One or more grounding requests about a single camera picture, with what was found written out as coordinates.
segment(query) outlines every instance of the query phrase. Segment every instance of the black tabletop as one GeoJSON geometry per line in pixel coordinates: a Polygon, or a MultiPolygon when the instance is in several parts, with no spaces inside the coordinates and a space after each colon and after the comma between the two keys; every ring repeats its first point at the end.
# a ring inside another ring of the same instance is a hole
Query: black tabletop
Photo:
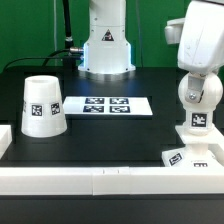
{"type": "Polygon", "coordinates": [[[103,82],[60,68],[23,69],[9,69],[0,78],[0,122],[13,129],[13,143],[0,165],[162,166],[162,151],[177,147],[174,127],[185,116],[177,82],[184,72],[137,68],[131,78],[103,82]],[[147,97],[153,115],[66,115],[68,130],[62,135],[25,136],[21,132],[24,80],[41,74],[59,78],[63,100],[66,96],[147,97]]]}
{"type": "MultiPolygon", "coordinates": [[[[13,142],[1,167],[163,166],[164,150],[182,147],[175,125],[185,112],[177,96],[186,74],[176,68],[137,68],[118,81],[94,81],[61,67],[13,67],[0,75],[0,124],[13,142]],[[21,133],[24,80],[59,78],[66,96],[147,97],[153,116],[66,115],[68,130],[51,138],[21,133]]],[[[223,100],[214,116],[223,132],[223,100]]],[[[1,223],[222,223],[223,195],[1,196],[1,223]]]]}

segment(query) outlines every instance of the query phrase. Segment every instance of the green wall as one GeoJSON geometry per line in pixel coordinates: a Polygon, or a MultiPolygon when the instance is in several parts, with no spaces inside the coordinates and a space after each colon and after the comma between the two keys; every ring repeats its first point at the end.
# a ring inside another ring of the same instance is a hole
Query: green wall
{"type": "MultiPolygon", "coordinates": [[[[57,1],[58,49],[64,47],[62,1],[57,1]]],[[[177,65],[177,46],[164,37],[166,21],[184,17],[190,0],[139,0],[144,66],[177,65]]],[[[70,0],[75,45],[89,36],[88,0],[70,0]]],[[[133,62],[141,65],[135,0],[127,0],[126,37],[133,45],[133,62]]],[[[16,58],[47,56],[54,51],[54,0],[0,1],[0,71],[16,58]]],[[[39,65],[40,61],[23,62],[39,65]]]]}

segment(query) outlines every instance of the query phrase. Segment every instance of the white cup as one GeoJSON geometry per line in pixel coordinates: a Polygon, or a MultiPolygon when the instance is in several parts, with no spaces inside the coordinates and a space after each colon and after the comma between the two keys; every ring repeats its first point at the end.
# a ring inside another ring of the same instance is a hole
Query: white cup
{"type": "Polygon", "coordinates": [[[25,79],[22,133],[30,137],[56,136],[67,129],[58,78],[25,79]]]}

